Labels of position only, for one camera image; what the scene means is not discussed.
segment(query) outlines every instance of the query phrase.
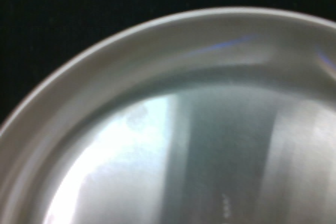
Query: curved metal edge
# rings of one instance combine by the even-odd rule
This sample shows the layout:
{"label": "curved metal edge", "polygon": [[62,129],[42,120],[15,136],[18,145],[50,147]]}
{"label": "curved metal edge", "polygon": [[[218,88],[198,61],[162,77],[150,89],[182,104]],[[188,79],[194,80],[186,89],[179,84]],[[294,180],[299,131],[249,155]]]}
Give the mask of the curved metal edge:
{"label": "curved metal edge", "polygon": [[117,42],[120,39],[123,39],[128,36],[132,36],[138,32],[161,26],[170,22],[174,22],[177,20],[198,18],[203,16],[212,16],[212,15],[224,15],[224,14],[249,14],[249,15],[264,15],[272,17],[284,17],[290,18],[299,21],[309,22],[312,24],[323,25],[332,29],[336,30],[336,23],[329,21],[327,19],[323,19],[320,17],[311,16],[303,13],[279,10],[279,9],[267,9],[267,8],[255,8],[255,7],[225,7],[225,8],[209,8],[201,10],[192,10],[188,12],[182,12],[173,15],[168,15],[159,19],[155,19],[149,22],[144,22],[143,24],[134,26],[132,28],[126,29],[120,33],[110,36],[107,39],[104,39],[101,42],[98,42],[92,47],[89,47],[87,50],[84,50],[72,59],[71,61],[51,73],[51,75],[45,78],[45,80],[41,82],[41,84],[35,87],[23,101],[20,102],[18,106],[15,107],[12,113],[9,114],[8,118],[5,119],[5,122],[0,127],[0,138],[9,129],[9,126],[14,122],[14,120],[20,117],[21,113],[24,112],[24,109],[30,102],[35,100],[36,96],[44,93],[44,91],[48,89],[48,86],[51,83],[60,78],[62,75],[65,75],[65,72],[71,69],[72,66],[81,63],[81,61],[92,56],[105,46]]}

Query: dark background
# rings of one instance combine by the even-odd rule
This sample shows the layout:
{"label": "dark background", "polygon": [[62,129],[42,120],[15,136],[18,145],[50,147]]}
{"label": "dark background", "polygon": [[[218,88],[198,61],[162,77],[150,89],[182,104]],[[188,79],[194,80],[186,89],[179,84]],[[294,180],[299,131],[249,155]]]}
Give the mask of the dark background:
{"label": "dark background", "polygon": [[0,0],[0,123],[44,78],[98,41],[161,16],[221,6],[287,9],[336,21],[335,0]]}

